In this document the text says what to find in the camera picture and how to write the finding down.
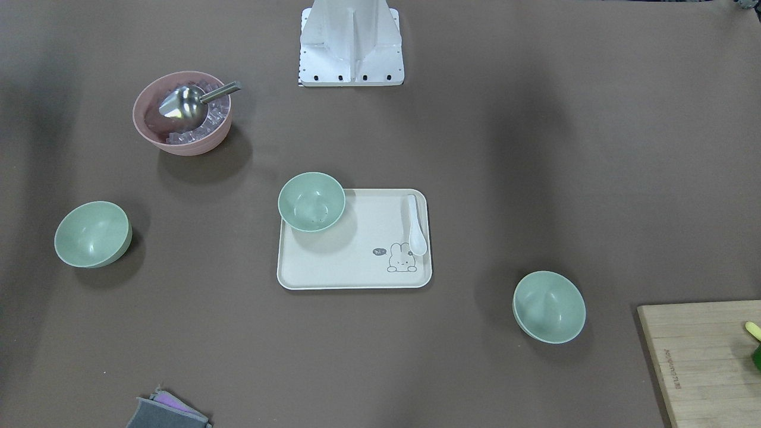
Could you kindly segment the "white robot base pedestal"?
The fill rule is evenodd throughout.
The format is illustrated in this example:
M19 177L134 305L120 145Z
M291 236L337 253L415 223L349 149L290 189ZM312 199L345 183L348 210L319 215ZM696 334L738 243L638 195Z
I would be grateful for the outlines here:
M400 15L386 1L315 1L301 12L303 87L402 85Z

